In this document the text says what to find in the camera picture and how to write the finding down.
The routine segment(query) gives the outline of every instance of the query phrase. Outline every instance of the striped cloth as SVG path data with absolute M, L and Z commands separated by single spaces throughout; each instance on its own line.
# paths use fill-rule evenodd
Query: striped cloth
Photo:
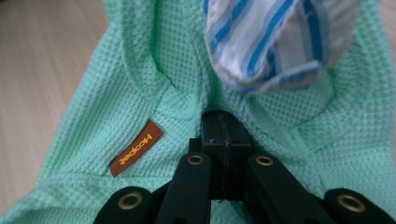
M 219 79 L 246 95 L 302 88 L 349 43 L 360 0 L 205 0 Z

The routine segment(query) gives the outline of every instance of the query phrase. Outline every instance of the light wood surface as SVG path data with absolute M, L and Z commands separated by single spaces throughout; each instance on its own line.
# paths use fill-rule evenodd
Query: light wood surface
M 381 11 L 396 62 L 396 1 Z M 99 0 L 0 1 L 0 214 L 32 189 L 105 29 Z

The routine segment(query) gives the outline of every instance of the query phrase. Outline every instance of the clothing tag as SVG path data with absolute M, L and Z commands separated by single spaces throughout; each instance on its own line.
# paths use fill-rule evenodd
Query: clothing tag
M 151 120 L 136 139 L 110 163 L 110 172 L 116 177 L 128 166 L 137 161 L 163 135 L 163 131 Z

